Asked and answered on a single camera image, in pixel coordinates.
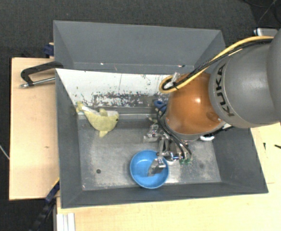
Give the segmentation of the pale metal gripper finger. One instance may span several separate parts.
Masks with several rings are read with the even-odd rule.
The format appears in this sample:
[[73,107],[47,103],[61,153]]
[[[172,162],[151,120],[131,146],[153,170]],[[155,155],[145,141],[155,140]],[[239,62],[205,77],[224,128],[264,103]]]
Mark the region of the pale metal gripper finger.
[[159,136],[159,125],[151,125],[143,140],[144,142],[156,142]]
[[148,168],[147,176],[151,177],[166,169],[167,163],[164,158],[155,158]]

